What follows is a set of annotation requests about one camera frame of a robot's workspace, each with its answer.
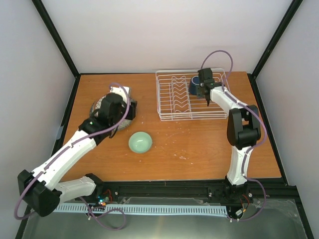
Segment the dark blue mug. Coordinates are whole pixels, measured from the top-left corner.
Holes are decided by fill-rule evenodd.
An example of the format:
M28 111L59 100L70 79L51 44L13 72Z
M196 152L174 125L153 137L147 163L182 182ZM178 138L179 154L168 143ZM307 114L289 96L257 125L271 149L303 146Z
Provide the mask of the dark blue mug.
M196 96L196 87L200 85L199 77L193 76L190 79L188 91L191 95Z

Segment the light green bowl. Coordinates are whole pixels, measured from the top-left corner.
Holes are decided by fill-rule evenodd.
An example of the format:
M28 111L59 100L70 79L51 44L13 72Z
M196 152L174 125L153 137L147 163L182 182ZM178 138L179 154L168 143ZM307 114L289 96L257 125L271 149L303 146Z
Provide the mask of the light green bowl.
M134 153L146 153L153 144L151 136L146 132L136 132L129 139L129 148Z

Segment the floral patterned plate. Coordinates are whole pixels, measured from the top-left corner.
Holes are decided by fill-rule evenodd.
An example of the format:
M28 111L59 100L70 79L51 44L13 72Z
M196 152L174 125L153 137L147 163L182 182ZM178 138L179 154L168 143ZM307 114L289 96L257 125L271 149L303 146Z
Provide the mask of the floral patterned plate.
M110 103L105 98L107 95L104 95L98 101L94 102L91 106L90 116L107 118L110 112Z

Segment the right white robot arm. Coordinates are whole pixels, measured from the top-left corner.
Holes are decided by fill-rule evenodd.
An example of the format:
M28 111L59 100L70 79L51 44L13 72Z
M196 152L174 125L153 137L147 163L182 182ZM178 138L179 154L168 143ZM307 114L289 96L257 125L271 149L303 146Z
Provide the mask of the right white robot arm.
M217 103L228 113L226 135L232 146L232 154L226 182L231 187L242 186L247 182L250 156L261 138L262 121L259 110L255 105L248 105L237 99L222 81L215 81L210 68L198 70L198 77L196 94L204 96L208 104Z

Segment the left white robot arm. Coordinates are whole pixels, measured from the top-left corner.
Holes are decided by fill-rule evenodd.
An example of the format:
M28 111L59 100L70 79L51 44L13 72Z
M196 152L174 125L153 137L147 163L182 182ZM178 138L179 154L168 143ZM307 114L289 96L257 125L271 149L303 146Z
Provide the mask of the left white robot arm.
M51 214L61 203L79 197L99 200L103 197L103 181L93 173L62 183L61 178L85 154L103 140L113 138L136 116L137 102L130 88L112 87L75 131L71 139L46 162L31 172L19 173L20 201L25 201L41 217Z

